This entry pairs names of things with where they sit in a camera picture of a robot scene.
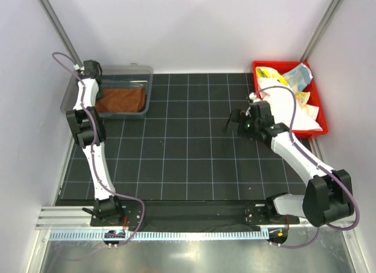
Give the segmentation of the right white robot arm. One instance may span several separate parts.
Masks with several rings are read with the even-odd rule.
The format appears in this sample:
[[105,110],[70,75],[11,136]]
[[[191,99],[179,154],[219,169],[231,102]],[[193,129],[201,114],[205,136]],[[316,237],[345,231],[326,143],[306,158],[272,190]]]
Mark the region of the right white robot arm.
[[278,224],[286,215],[293,215],[320,227],[354,214],[350,175],[324,164],[288,126],[276,123],[267,102],[251,103],[247,110],[233,109],[228,122],[238,125],[238,136],[263,143],[285,160],[305,184],[302,196],[285,193],[267,199],[271,204],[264,210],[268,222]]

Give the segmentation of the white pink towel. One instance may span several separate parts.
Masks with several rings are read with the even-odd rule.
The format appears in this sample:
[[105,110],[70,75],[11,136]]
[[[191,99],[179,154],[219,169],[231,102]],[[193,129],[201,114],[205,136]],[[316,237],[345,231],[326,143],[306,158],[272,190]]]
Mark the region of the white pink towel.
[[319,113],[319,108],[317,106],[306,104],[301,107],[297,103],[296,110],[293,110],[293,97],[287,89],[267,89],[271,86],[282,86],[283,84],[276,79],[265,77],[258,77],[257,81],[259,89],[266,88],[265,91],[260,92],[260,96],[263,101],[269,102],[271,113],[274,116],[274,121],[276,123],[284,123],[287,126],[290,126],[293,112],[295,112],[296,114],[293,121],[294,131],[322,131],[322,127],[316,121]]

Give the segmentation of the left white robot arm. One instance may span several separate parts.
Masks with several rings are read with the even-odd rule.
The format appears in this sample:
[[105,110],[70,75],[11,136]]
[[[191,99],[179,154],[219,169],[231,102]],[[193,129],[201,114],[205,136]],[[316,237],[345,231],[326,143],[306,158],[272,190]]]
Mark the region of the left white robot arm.
[[118,226],[124,220],[124,211],[110,179],[105,159],[106,132],[95,104],[101,96],[102,68],[97,61],[86,60],[83,66],[74,66],[77,79],[77,98],[66,119],[75,144],[88,162],[94,188],[94,204],[83,211],[92,216],[91,224]]

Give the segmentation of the brown towel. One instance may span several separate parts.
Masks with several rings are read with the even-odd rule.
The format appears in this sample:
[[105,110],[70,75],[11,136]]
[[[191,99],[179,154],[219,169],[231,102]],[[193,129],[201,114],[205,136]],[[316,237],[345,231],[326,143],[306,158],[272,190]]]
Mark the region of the brown towel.
[[133,89],[103,89],[103,97],[96,101],[98,112],[138,113],[146,104],[143,87]]

